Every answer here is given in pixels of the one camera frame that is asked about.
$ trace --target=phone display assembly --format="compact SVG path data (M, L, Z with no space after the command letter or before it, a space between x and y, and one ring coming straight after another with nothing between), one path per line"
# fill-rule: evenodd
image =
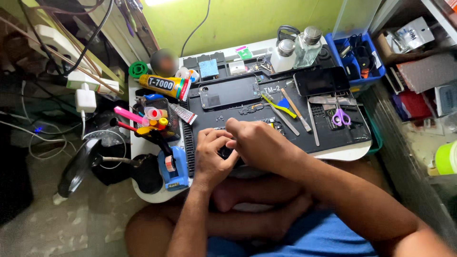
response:
M260 98L255 74L202 83L198 88L203 109Z
M351 87L343 67L297 72L293 80L300 96L332 93Z

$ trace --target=green spool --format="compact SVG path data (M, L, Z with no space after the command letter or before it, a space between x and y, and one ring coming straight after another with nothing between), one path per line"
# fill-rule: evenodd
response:
M134 78L139 78L141 75L148 73L148 65L145 62L137 61L132 63L128 68L128 73Z

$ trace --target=green wall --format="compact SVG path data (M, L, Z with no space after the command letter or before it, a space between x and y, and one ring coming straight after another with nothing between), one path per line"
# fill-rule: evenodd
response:
M203 21L208 0L172 0L147 6L143 13L160 48L178 55L186 38ZM323 34L333 30L343 0L212 0L205 23L187 42L184 56L276 37L280 25L303 31L309 25Z

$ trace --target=blue shorts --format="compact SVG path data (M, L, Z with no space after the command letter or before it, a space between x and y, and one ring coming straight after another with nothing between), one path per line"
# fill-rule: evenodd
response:
M311 212L295 221L280 245L250 254L240 244L219 237L208 239L208 257L373 257L370 242L327 210Z

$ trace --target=hand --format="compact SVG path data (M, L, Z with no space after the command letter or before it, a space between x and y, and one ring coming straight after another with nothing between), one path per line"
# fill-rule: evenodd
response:
M236 137L226 146L236 149L249 166L281 175L282 170L293 167L293 163L303 157L304 152L300 148L265 122L230 118L225 127Z
M208 128L198 132L195 179L192 186L212 192L232 171L238 160L237 151L233 150L228 159L218 155L218 150L233 137L225 130Z

